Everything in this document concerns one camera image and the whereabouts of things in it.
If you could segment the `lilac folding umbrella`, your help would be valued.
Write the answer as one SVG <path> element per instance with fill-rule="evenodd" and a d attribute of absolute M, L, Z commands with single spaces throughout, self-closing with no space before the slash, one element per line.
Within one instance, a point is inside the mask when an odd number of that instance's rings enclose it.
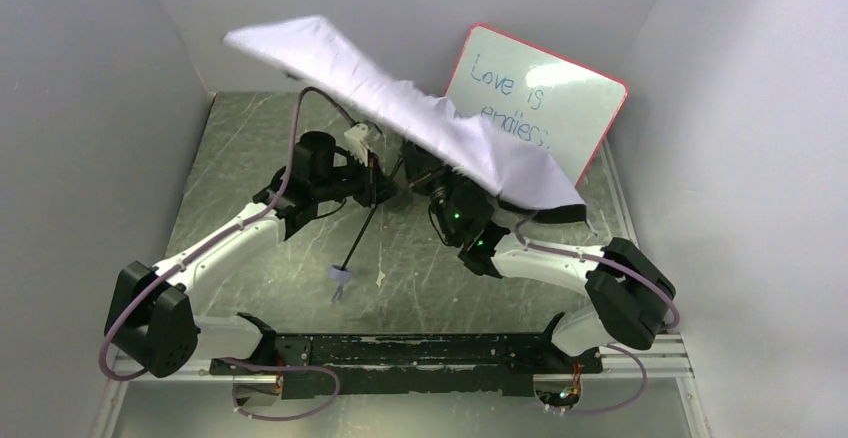
<path fill-rule="evenodd" d="M 465 118 L 447 98 L 424 94 L 380 69 L 327 18 L 312 15 L 228 32 L 226 45 L 315 85 L 376 119 L 528 218 L 578 205 L 581 198 L 554 158 L 497 129 Z"/>

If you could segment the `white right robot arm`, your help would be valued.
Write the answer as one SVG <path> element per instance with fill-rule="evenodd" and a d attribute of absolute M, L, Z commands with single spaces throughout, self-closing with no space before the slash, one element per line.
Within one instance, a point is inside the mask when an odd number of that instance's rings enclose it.
<path fill-rule="evenodd" d="M 472 273 L 524 278 L 562 287 L 589 303 L 567 319 L 555 320 L 552 344 L 570 356 L 621 344 L 646 351 L 668 328 L 676 290 L 631 241 L 615 237 L 604 246 L 533 240 L 518 227 L 494 219 L 487 193 L 469 178 L 406 142 L 401 157 L 411 191 L 429 199 L 428 212 L 443 243 L 458 249 Z"/>

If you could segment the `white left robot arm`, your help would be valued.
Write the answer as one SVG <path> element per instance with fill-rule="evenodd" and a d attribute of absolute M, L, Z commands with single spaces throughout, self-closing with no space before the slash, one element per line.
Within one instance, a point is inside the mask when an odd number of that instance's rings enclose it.
<path fill-rule="evenodd" d="M 325 132 L 302 134 L 289 147 L 288 165 L 218 230 L 153 266 L 123 268 L 105 324 L 102 372 L 122 378 L 106 358 L 112 346 L 157 378 L 192 360 L 276 365 L 276 333 L 266 323 L 246 313 L 203 318 L 194 309 L 257 254 L 319 219 L 322 203 L 353 199 L 371 207 L 393 197 L 397 187 L 374 151 L 377 134 L 365 124 L 349 128 L 341 144 Z"/>

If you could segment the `red framed whiteboard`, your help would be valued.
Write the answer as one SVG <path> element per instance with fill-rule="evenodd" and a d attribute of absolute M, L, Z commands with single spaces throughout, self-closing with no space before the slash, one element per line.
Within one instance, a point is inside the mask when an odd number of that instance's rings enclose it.
<path fill-rule="evenodd" d="M 629 89 L 621 80 L 515 38 L 472 26 L 445 95 L 464 116 L 548 151 L 579 183 Z"/>

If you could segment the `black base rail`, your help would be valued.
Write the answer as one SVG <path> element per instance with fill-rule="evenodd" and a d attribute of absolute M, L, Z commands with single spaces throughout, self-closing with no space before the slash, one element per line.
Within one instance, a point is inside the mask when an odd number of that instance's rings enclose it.
<path fill-rule="evenodd" d="M 278 334 L 261 325 L 258 351 L 245 364 L 212 360 L 213 376 L 258 376 L 284 366 L 281 396 L 499 392 L 532 397 L 539 375 L 598 374 L 600 352 L 570 356 L 538 333 Z"/>

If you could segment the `aluminium frame rail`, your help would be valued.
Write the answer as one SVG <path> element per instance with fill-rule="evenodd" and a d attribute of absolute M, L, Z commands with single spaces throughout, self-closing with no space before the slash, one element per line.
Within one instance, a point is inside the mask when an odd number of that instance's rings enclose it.
<path fill-rule="evenodd" d="M 691 376 L 675 288 L 635 243 L 571 245 L 526 234 L 494 219 L 483 190 L 422 148 L 402 146 L 398 166 L 445 246 L 473 274 L 524 279 L 579 294 L 586 306 L 558 313 L 537 333 L 280 333 L 236 313 L 204 318 L 193 307 L 242 264 L 319 219 L 319 206 L 354 200 L 375 209 L 398 187 L 376 155 L 356 156 L 324 132 L 303 134 L 290 162 L 234 218 L 187 250 L 147 266 L 132 262 L 116 280 L 104 344 L 133 359 L 142 374 L 183 374 L 205 363 L 234 385 L 262 376 L 281 398 L 498 391 L 533 396 L 543 407 L 577 413 L 586 375 L 618 374 L 630 358 L 642 381 L 653 373 Z"/>

